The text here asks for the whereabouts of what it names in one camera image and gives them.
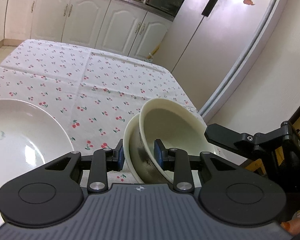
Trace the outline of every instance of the screw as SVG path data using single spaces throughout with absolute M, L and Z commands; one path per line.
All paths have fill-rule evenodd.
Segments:
M 100 181 L 96 181 L 96 182 L 92 182 L 90 183 L 89 187 L 91 189 L 94 189 L 94 190 L 101 190 L 105 187 L 106 185 Z
M 188 190 L 192 188 L 192 185 L 189 182 L 179 182 L 177 188 L 180 190 Z

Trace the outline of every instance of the gray ribbed panel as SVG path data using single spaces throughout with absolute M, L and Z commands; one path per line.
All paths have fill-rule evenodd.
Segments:
M 224 225 L 205 214 L 189 194 L 171 191 L 167 184 L 114 184 L 90 195 L 69 220 L 42 229 L 0 227 L 0 240 L 289 240 L 272 223 L 259 228 Z

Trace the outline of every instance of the refrigerator door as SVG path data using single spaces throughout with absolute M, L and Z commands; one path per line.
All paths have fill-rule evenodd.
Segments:
M 166 33 L 153 63 L 173 70 L 203 19 L 202 11 L 209 0 L 185 0 Z
M 270 2 L 218 0 L 209 16 L 203 18 L 172 71 L 197 109 L 204 105 L 250 46 L 265 20 Z

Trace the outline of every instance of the table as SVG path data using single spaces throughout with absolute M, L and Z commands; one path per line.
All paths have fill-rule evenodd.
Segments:
M 174 77 L 161 66 L 71 44 L 26 40 L 0 64 L 0 98 L 37 105 L 65 129 L 75 150 L 114 148 L 129 120 L 151 98 L 178 102 L 202 122 Z M 111 183 L 136 183 L 127 165 Z M 87 183 L 87 173 L 81 185 Z

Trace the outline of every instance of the bowl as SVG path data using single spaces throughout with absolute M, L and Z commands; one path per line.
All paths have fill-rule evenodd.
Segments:
M 21 100 L 0 99 L 0 187 L 73 150 L 64 129 L 46 111 Z
M 154 140 L 161 139 L 168 148 L 180 148 L 189 155 L 202 151 L 216 154 L 216 147 L 207 142 L 204 132 L 207 126 L 183 106 L 164 99 L 147 101 L 139 114 L 139 124 L 132 121 L 125 132 L 124 152 L 129 152 L 128 167 L 136 172 L 140 183 L 173 183 L 173 172 L 164 171 L 154 158 Z M 195 187 L 201 186 L 197 171 L 193 171 Z

